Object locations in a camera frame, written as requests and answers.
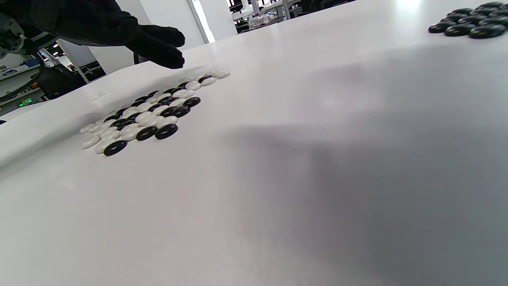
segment white go stone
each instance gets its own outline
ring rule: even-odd
[[[195,91],[193,90],[183,90],[185,92],[181,93],[178,97],[179,98],[189,98],[191,96],[194,96],[194,94],[196,94]]]
[[[101,134],[102,139],[117,139],[118,137],[120,137],[120,131],[117,130]]]
[[[168,124],[176,124],[177,122],[178,122],[178,117],[176,117],[176,116],[165,117],[164,119],[161,119],[159,122],[157,122],[157,128],[161,128],[164,125],[168,125]]]
[[[149,121],[146,122],[145,126],[146,127],[157,126],[157,123],[159,123],[159,121],[161,121],[162,119],[164,119],[163,116],[157,116],[155,118],[152,118],[152,119],[150,119]]]
[[[185,89],[196,91],[201,88],[201,84],[197,80],[193,80],[185,85]]]
[[[136,116],[134,121],[139,123],[140,121],[144,120],[145,118],[153,118],[153,117],[155,117],[155,115],[153,115],[153,113],[146,111],[146,112],[143,112],[140,115]]]
[[[159,107],[157,107],[156,109],[153,110],[153,114],[159,116],[159,115],[161,115],[162,111],[164,111],[164,109],[166,109],[168,107],[169,106],[167,106],[167,105],[159,106]]]
[[[138,112],[138,107],[137,106],[131,106],[131,107],[127,108],[126,110],[124,110],[122,114],[125,114],[126,112],[131,112],[131,111]]]
[[[115,121],[116,120],[114,120],[114,119],[108,120],[108,121],[104,122],[104,124],[102,126],[110,127],[111,124],[113,124]]]
[[[171,106],[176,106],[176,107],[183,106],[183,104],[185,103],[185,101],[186,101],[186,100],[187,100],[187,99],[185,99],[185,98],[179,98],[179,99],[177,99],[177,100],[175,100],[175,101],[171,102],[171,103],[169,104],[169,106],[170,106],[170,107],[171,107]]]
[[[90,123],[88,124],[87,126],[79,129],[79,134],[85,134],[86,132],[88,132],[90,130],[90,128],[95,125],[94,123]]]
[[[213,74],[214,74],[214,76],[216,78],[221,79],[221,78],[225,78],[228,75],[230,75],[231,72],[230,71],[225,71],[225,70],[217,70],[217,71],[214,71]]]
[[[96,154],[102,154],[104,153],[104,149],[106,149],[109,144],[115,142],[115,139],[104,139],[101,140],[101,142],[96,146],[95,152]]]
[[[124,111],[124,112],[123,112],[123,115],[122,115],[122,118],[123,118],[123,119],[127,119],[129,116],[134,115],[134,114],[136,114],[136,113],[138,113],[138,112],[139,112],[139,111],[137,111],[137,110]]]
[[[173,94],[173,97],[178,97],[178,98],[189,98],[191,96],[193,96],[196,92],[195,91],[192,91],[192,90],[181,90],[181,91],[177,91]]]
[[[167,97],[171,97],[171,94],[169,94],[169,93],[163,94],[163,95],[161,95],[161,96],[158,98],[158,100],[160,101],[161,99],[164,99],[164,98],[167,98]]]
[[[97,129],[99,129],[100,127],[102,126],[102,124],[100,123],[95,123],[92,127],[89,128],[88,132],[89,133],[94,133],[97,131]]]
[[[124,132],[122,134],[122,140],[132,141],[132,140],[136,139],[136,135],[138,135],[138,132],[141,131],[141,129],[142,129],[141,127],[135,127],[127,132]]]
[[[205,79],[204,81],[201,82],[201,85],[202,86],[207,86],[207,85],[211,85],[212,83],[216,82],[217,79],[215,77],[209,77],[207,79]]]
[[[154,119],[155,117],[156,117],[156,115],[155,115],[155,114],[152,114],[152,115],[151,115],[151,116],[149,116],[149,117],[145,117],[145,118],[143,118],[143,119],[139,122],[139,125],[140,125],[140,126],[146,126],[146,123],[147,123],[148,121],[150,121],[150,120]]]
[[[106,131],[102,132],[102,133],[101,133],[101,135],[99,135],[99,137],[100,137],[101,139],[108,138],[109,133],[114,132],[114,131],[116,131],[117,129],[118,129],[118,127],[116,127],[116,126],[109,127]]]
[[[123,136],[125,133],[131,131],[132,129],[134,128],[138,128],[139,127],[139,124],[138,123],[132,123],[132,124],[129,124],[127,126],[125,126],[121,131],[120,131],[120,135]]]
[[[83,144],[81,145],[81,148],[83,150],[88,149],[92,147],[93,145],[97,144],[101,139],[97,135],[93,135],[90,138],[88,138]]]
[[[108,130],[109,128],[110,128],[109,126],[103,125],[103,126],[99,127],[93,134],[97,135],[97,136],[101,136],[101,134],[104,131]]]

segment white table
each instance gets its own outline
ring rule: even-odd
[[[506,285],[508,36],[426,31],[480,3],[358,0],[186,50],[231,76],[109,158],[78,129],[180,71],[0,126],[0,285]]]

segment black go stone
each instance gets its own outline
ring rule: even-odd
[[[141,131],[138,132],[138,134],[136,135],[136,139],[138,141],[147,140],[148,138],[152,137],[156,132],[157,132],[157,127],[155,127],[155,126],[145,127],[143,129],[141,129]]]
[[[165,98],[159,100],[158,103],[165,105],[165,104],[169,104],[169,103],[171,103],[171,102],[173,102],[173,101],[175,101],[177,99],[178,98],[176,98],[176,97],[168,96],[168,97],[165,97]]]
[[[154,95],[155,93],[157,93],[157,92],[158,92],[158,91],[153,91],[153,92],[149,93],[149,94],[147,95],[147,97],[148,97],[148,98],[153,97],[153,95]]]
[[[489,14],[489,17],[508,16],[508,9],[494,11]]]
[[[503,25],[485,25],[474,28],[469,32],[469,37],[472,39],[489,39],[501,36],[506,31]]]
[[[127,121],[127,119],[125,119],[125,118],[118,119],[117,121],[113,122],[113,124],[111,124],[110,127],[118,127],[118,126],[120,126],[120,124],[124,123],[125,121]]]
[[[140,101],[140,100],[146,101],[148,98],[149,98],[148,96],[140,96],[140,97],[136,98],[135,101]]]
[[[465,18],[467,16],[469,16],[469,15],[467,15],[467,14],[450,15],[450,16],[448,16],[446,18],[441,19],[441,22],[457,22],[460,19]]]
[[[171,93],[173,94],[173,93],[175,93],[177,91],[182,91],[184,89],[185,89],[184,87],[177,87],[177,88],[173,89],[173,91]]]
[[[120,109],[119,111],[116,112],[116,114],[121,116],[127,108],[128,107]]]
[[[462,18],[458,21],[459,24],[467,24],[467,23],[472,23],[472,24],[475,24],[475,25],[478,25],[481,21],[487,19],[488,17],[485,16],[485,15],[477,15],[477,16],[469,16],[469,17],[465,17],[465,18]]]
[[[207,78],[211,78],[212,76],[211,75],[207,75],[207,76],[203,76],[202,78],[200,78],[198,80],[199,83],[202,83],[204,80],[206,80]]]
[[[503,6],[504,3],[503,2],[488,2],[488,3],[485,3],[485,4],[481,4],[480,6],[477,7],[477,9],[482,9],[482,8],[498,8]]]
[[[448,27],[455,26],[455,22],[439,22],[429,27],[429,33],[443,33]]]
[[[471,8],[461,8],[461,9],[453,10],[452,12],[448,13],[447,16],[455,15],[455,14],[467,14],[467,15],[469,15],[472,11],[474,11],[474,9],[471,9]]]
[[[497,17],[488,18],[483,21],[480,21],[479,24],[481,26],[490,25],[490,24],[508,26],[508,16],[497,16]]]
[[[497,12],[498,10],[499,10],[498,8],[481,8],[481,9],[474,10],[469,15],[470,16],[476,16],[476,15],[486,15],[487,16],[493,12]]]
[[[138,101],[135,101],[133,104],[131,104],[131,106],[139,106],[141,105],[141,103],[144,103],[145,101],[144,100],[138,100]]]
[[[104,122],[108,121],[108,120],[117,120],[120,118],[120,115],[116,114],[116,115],[112,115],[106,119],[104,119]]]
[[[109,157],[111,155],[115,155],[116,153],[122,151],[123,148],[125,148],[126,146],[127,146],[127,141],[125,141],[125,140],[115,141],[115,142],[109,144],[104,149],[104,155],[106,155],[106,157]]]
[[[444,31],[444,34],[448,37],[459,37],[465,36],[469,34],[469,31],[476,28],[474,24],[458,24],[455,26],[451,26]]]
[[[118,125],[118,130],[122,130],[125,126],[136,123],[134,120],[126,120]]]
[[[164,104],[161,104],[161,103],[157,103],[157,104],[154,104],[152,106],[150,106],[150,108],[148,109],[149,112],[153,112],[157,107],[161,107],[163,106]]]
[[[173,113],[171,115],[176,116],[176,117],[182,117],[185,114],[189,113],[190,111],[191,111],[191,108],[184,105],[184,106],[180,106],[175,111],[173,111]]]
[[[199,98],[199,97],[191,97],[191,98],[187,99],[183,103],[183,105],[188,106],[188,107],[193,107],[193,106],[198,105],[198,103],[200,103],[200,102],[201,102],[201,98]]]
[[[162,112],[161,112],[161,116],[164,116],[164,117],[169,117],[171,115],[173,115],[173,112],[177,109],[176,106],[170,106],[166,109],[164,109]]]
[[[134,119],[136,119],[136,117],[138,117],[138,115],[140,115],[140,114],[141,114],[141,112],[135,113],[135,114],[133,114],[133,115],[131,115],[131,116],[127,117],[127,120],[134,120]]]
[[[161,127],[156,133],[155,138],[162,140],[176,133],[178,126],[176,124],[167,124]]]

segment black glove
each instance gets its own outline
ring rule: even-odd
[[[138,20],[124,11],[106,11],[96,1],[66,1],[51,31],[57,37],[105,46],[125,46],[138,30]]]
[[[157,25],[139,25],[139,29],[175,47],[181,47],[185,44],[185,37],[177,28],[161,27]]]
[[[185,63],[182,52],[175,46],[152,37],[141,29],[138,29],[136,37],[125,46],[149,61],[170,69],[180,69]]]

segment cable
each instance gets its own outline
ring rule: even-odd
[[[35,74],[33,79],[31,79],[29,82],[25,83],[24,85],[20,86],[15,91],[13,91],[7,95],[0,96],[0,103],[8,101],[9,99],[15,98],[16,96],[18,96],[18,94],[20,94],[22,91],[24,91],[27,87],[34,84],[34,82],[36,82],[41,77],[42,72],[44,71],[44,68],[46,67],[44,65],[44,60],[37,53],[34,56],[37,58],[37,60],[39,60],[39,72],[37,74]]]

